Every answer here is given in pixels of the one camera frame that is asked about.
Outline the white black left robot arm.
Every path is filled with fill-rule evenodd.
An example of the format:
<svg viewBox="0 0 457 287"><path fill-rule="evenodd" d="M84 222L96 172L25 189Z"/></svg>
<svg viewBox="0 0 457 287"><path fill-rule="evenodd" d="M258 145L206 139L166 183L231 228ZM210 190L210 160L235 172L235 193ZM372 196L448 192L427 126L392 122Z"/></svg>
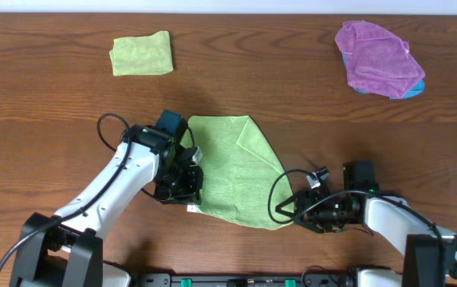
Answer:
<svg viewBox="0 0 457 287"><path fill-rule="evenodd" d="M131 274L104 261L104 240L132 199L149 183L162 204L201 201L201 150L183 147L187 121L162 112L155 125L126 126L114 156L70 203L47 217L35 213L9 253L12 286L129 286Z"/></svg>

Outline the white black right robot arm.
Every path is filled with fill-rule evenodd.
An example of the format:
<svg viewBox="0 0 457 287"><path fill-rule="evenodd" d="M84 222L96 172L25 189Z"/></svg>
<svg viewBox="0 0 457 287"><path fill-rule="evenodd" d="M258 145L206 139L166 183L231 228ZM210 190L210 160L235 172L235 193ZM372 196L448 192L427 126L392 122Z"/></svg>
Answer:
<svg viewBox="0 0 457 287"><path fill-rule="evenodd" d="M457 279L457 234L413 210L402 196L382 191L373 163L352 161L343 166L344 189L330 191L325 167L305 173L309 188L277 205L269 203L270 217L294 223L317 234L349 229L380 234L404 257L402 273L390 269L355 268L329 280L335 286L444 286Z"/></svg>

